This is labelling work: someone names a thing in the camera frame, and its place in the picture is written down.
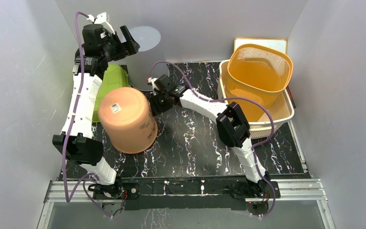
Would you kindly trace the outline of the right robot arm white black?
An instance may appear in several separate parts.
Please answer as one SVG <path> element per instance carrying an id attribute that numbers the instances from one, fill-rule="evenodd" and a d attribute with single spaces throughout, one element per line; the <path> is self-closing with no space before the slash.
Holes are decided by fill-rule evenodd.
<path id="1" fill-rule="evenodd" d="M 238 103 L 226 104 L 222 100 L 205 97 L 191 84 L 177 85 L 165 74 L 159 78 L 149 77 L 147 84 L 152 88 L 149 103 L 154 116 L 178 105 L 209 118 L 216 124 L 221 142 L 239 158 L 250 194 L 260 198 L 267 193 L 269 174 L 254 152 L 250 125 Z"/>

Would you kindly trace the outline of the green plastic tub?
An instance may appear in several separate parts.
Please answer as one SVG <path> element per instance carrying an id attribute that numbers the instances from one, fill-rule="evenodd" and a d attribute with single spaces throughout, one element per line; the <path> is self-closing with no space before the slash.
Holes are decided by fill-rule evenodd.
<path id="1" fill-rule="evenodd" d="M 102 84 L 96 95 L 96 101 L 92 115 L 92 122 L 97 123 L 100 121 L 98 116 L 99 105 L 107 93 L 120 87 L 129 87 L 129 86 L 130 84 L 128 81 L 127 72 L 120 65 L 110 64 L 107 70 L 104 72 Z"/>

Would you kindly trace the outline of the yellow slatted plastic basket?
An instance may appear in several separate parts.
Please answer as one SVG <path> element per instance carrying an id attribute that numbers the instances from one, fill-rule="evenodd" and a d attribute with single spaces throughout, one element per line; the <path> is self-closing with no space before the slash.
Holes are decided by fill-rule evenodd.
<path id="1" fill-rule="evenodd" d="M 288 86 L 293 68 L 285 53 L 257 44 L 241 45 L 227 65 L 225 95 L 240 105 L 248 122 L 257 122 L 264 111 L 249 100 L 268 109 Z"/>

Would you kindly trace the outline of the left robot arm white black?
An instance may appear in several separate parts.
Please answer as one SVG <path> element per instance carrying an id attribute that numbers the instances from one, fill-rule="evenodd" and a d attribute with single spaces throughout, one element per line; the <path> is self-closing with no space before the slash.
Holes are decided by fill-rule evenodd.
<path id="1" fill-rule="evenodd" d="M 84 43 L 74 58 L 73 91 L 66 122 L 52 143 L 66 162 L 73 162 L 95 175 L 105 186 L 105 193 L 119 198 L 123 185 L 116 181 L 117 172 L 103 157 L 103 144 L 92 137 L 92 117 L 96 97 L 109 62 L 138 52 L 140 45 L 127 26 L 120 27 L 125 41 L 101 24 L 88 24 L 82 29 Z"/>

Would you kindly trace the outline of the orange plastic bucket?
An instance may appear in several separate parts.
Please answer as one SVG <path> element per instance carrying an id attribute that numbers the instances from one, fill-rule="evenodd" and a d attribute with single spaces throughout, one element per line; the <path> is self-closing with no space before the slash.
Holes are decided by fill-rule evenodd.
<path id="1" fill-rule="evenodd" d="M 135 88 L 121 87 L 107 93 L 98 116 L 111 144 L 122 153 L 145 151 L 157 138 L 158 126 L 149 101 Z"/>

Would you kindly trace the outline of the grey plastic bucket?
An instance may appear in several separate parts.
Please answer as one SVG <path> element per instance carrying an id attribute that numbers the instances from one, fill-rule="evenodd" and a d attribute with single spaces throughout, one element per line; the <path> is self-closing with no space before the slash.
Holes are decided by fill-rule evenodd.
<path id="1" fill-rule="evenodd" d="M 137 26 L 129 32 L 140 45 L 136 54 L 126 58 L 129 83 L 140 91 L 148 92 L 152 88 L 148 85 L 147 78 L 169 75 L 161 42 L 162 36 L 151 26 Z"/>

